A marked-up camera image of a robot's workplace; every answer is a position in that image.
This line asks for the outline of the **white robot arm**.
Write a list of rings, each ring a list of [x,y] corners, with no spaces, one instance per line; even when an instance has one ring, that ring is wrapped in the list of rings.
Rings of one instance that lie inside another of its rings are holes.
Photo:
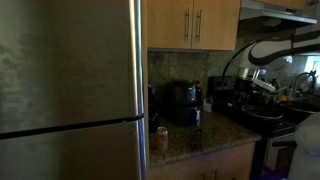
[[[261,69],[280,71],[288,66],[294,55],[320,51],[320,31],[312,31],[290,38],[257,40],[242,47],[228,61],[225,69],[241,54],[236,73],[236,95],[248,95],[249,85],[254,83],[272,93],[275,88],[261,80]],[[296,121],[294,151],[288,180],[320,180],[320,112],[298,115]]]

